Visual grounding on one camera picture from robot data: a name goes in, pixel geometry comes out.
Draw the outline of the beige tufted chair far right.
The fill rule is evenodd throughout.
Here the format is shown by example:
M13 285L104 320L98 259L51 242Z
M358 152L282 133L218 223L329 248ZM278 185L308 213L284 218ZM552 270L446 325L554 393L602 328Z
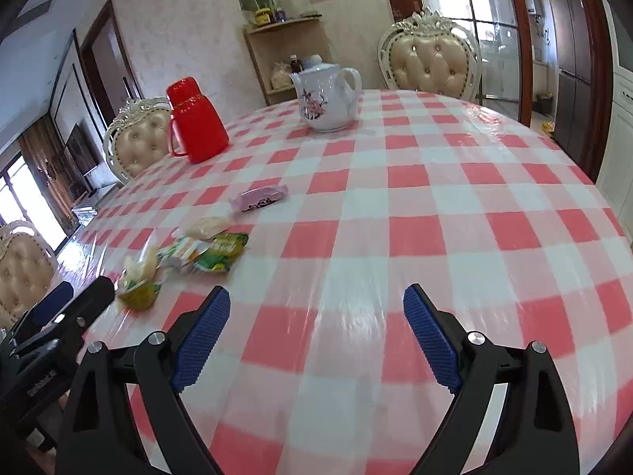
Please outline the beige tufted chair far right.
M472 102L483 59L472 32L437 12L414 13L389 27L377 47L390 89L446 95Z

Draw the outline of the grey refrigerator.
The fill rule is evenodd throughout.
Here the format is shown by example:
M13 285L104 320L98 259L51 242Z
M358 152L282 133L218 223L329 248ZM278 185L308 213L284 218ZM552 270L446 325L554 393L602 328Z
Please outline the grey refrigerator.
M582 0L549 0L556 33L558 95L555 141L576 163L589 130L591 58Z

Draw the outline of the red thermos jug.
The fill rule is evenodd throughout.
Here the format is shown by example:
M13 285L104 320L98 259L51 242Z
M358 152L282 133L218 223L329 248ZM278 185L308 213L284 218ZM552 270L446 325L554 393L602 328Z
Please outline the red thermos jug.
M199 164L229 147L226 127L193 77L177 80L166 89L166 95L172 106L167 145L173 157Z

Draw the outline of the wooden corner shelf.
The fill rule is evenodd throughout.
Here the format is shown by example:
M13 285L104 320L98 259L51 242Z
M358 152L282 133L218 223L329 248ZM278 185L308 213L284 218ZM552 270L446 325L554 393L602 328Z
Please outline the wooden corner shelf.
M243 37L267 106L296 98L292 80L280 75L282 67L290 69L292 56L305 68L313 65L317 56L325 62L333 61L330 41L319 17L244 27Z

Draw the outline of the white floral teapot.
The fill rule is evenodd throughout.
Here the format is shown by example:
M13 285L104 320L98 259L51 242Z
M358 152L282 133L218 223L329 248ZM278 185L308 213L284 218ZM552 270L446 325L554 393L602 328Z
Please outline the white floral teapot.
M300 120L317 132L333 132L356 121L363 82L353 68L320 63L290 75Z

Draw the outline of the green white snack packet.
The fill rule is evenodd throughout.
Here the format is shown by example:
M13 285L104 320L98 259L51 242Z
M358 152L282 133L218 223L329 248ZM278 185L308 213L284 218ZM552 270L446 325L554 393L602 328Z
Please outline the green white snack packet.
M179 272L229 272L248 241L245 233L220 233L208 241L181 237L159 250L159 267Z

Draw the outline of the beige tufted chair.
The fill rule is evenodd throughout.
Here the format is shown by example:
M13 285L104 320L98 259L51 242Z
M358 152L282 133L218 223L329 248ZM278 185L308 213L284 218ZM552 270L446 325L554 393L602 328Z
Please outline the beige tufted chair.
M2 328L10 329L49 292L57 266L54 250L31 223L17 220L1 227Z
M389 27L377 47L390 89L446 95L472 102L483 59L472 32L437 12L414 13Z
M167 98L128 99L103 139L106 164L122 184L169 154Z

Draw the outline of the wall television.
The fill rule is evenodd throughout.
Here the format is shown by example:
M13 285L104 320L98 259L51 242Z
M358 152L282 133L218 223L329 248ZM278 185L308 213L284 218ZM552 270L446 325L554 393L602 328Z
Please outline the wall television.
M93 147L92 140L78 123L72 127L69 137L65 141L65 148L68 149L77 169L83 176L92 172L100 164L100 158L97 150Z

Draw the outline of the purple snack packet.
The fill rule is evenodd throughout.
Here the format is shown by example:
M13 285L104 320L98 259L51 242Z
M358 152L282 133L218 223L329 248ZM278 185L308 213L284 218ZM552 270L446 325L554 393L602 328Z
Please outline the purple snack packet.
M244 191L229 201L232 212L249 212L254 209L267 207L277 201L284 200L289 194L285 184L274 186L259 186L258 188Z

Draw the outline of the beige tufted chair far left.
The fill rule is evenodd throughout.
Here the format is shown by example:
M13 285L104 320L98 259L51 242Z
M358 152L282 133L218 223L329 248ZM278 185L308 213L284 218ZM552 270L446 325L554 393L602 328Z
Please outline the beige tufted chair far left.
M128 99L103 139L106 164L122 184L169 154L167 98Z

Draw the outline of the clear yellow cookie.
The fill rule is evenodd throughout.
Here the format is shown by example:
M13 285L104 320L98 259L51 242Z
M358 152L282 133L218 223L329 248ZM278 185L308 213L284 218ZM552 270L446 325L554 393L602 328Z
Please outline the clear yellow cookie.
M204 217L179 225L173 231L175 238L188 237L195 240L208 241L212 237L228 230L233 224L226 217Z

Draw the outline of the red white checkered tablecloth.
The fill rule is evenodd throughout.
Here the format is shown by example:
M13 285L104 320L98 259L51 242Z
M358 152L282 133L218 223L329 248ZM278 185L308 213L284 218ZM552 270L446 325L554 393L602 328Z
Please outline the red white checkered tablecloth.
M485 108L410 91L366 91L336 133L303 127L295 103L227 129L225 153L152 166L61 258L75 285L113 277L148 239L166 245L244 191L288 187L236 219L249 241L229 272L172 275L149 311L113 306L89 331L135 344L227 288L229 322L182 395L224 472L408 473L451 402L402 312L413 283L467 330L547 346L593 468L632 410L632 254L562 150Z

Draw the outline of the beige tufted chair left side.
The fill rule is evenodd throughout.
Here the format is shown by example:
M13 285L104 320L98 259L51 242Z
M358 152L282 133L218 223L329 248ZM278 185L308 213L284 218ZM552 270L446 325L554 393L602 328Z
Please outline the beige tufted chair left side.
M57 266L54 250L31 223L17 220L1 227L2 328L10 329L49 292Z

